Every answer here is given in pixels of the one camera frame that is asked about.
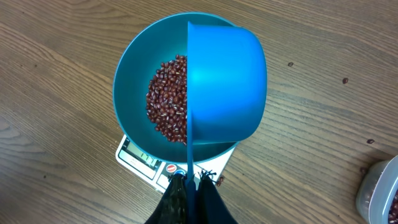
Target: wooden table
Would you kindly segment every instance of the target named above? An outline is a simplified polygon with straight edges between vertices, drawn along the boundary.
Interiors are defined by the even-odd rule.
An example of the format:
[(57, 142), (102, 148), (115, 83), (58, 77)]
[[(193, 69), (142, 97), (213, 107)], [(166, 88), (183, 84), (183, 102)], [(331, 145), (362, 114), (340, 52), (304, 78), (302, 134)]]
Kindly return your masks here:
[(0, 223), (149, 217), (161, 194), (114, 158), (113, 75), (140, 30), (183, 11), (248, 28), (267, 57), (262, 122), (219, 188), (233, 217), (364, 223), (360, 169), (398, 154), (395, 0), (0, 0)]

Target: blue button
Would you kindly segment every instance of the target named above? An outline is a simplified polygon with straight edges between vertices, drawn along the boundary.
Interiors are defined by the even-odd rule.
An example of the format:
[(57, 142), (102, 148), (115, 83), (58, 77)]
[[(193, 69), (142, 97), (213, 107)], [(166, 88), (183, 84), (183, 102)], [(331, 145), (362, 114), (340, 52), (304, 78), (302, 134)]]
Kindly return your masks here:
[(185, 171), (184, 170), (177, 170), (175, 171), (174, 174), (181, 174), (181, 175), (185, 175)]

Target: scale button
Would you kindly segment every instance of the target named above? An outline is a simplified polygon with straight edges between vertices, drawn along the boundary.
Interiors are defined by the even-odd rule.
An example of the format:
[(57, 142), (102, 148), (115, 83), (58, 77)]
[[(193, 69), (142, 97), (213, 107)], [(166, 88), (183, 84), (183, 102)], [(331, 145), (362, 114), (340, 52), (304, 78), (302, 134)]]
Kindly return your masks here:
[(167, 172), (174, 172), (174, 171), (176, 171), (176, 170), (177, 170), (177, 166), (174, 165), (174, 164), (170, 164), (170, 165), (168, 165), (168, 166), (166, 167), (166, 171), (167, 171)]
[(175, 171), (174, 174), (181, 174), (181, 175), (185, 175), (185, 171), (184, 170), (177, 170)]

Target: pile of beans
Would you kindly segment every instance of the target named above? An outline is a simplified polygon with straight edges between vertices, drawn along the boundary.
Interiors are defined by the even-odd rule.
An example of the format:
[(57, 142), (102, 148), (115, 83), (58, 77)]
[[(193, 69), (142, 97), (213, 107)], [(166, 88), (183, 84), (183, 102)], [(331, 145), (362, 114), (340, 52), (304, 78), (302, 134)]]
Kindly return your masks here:
[(388, 213), (388, 223), (398, 224), (398, 191), (392, 201), (390, 212)]
[(160, 66), (149, 82), (147, 116), (167, 140), (187, 145), (187, 57)]

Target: wood grain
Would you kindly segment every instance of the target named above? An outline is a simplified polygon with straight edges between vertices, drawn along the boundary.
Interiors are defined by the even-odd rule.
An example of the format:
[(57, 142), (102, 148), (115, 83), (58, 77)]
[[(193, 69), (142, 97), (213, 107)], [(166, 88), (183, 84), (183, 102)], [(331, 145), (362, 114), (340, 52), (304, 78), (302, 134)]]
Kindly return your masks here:
[[(18, 205), (24, 199), (13, 195), (33, 189), (37, 195), (22, 211), (38, 223), (95, 222), (88, 217), (93, 210), (111, 223), (149, 217), (160, 194), (114, 160), (123, 133), (113, 114), (113, 74), (136, 34), (183, 11), (218, 14), (251, 30), (267, 57), (264, 117), (237, 147), (219, 190), (233, 217), (239, 223), (364, 223), (354, 207), (359, 169), (398, 154), (394, 0), (0, 0), (0, 116), (47, 155), (40, 164), (62, 161), (69, 175), (80, 177), (71, 182), (118, 204), (90, 204), (90, 195), (59, 187), (67, 178), (54, 171), (59, 195), (48, 197), (70, 209), (54, 210), (48, 220), (41, 207), (28, 211), (46, 186), (42, 173), (54, 166), (33, 163), (38, 171), (25, 177), (24, 166), (10, 161), (31, 154), (11, 149), (0, 151), (8, 161), (0, 163), (0, 175), (9, 180), (0, 187), (12, 194), (0, 200)], [(345, 85), (343, 78), (349, 78)], [(370, 138), (375, 143), (366, 144)], [(74, 213), (82, 205), (73, 200), (91, 210)], [(1, 218), (28, 223), (13, 218), (11, 208), (0, 210)]]

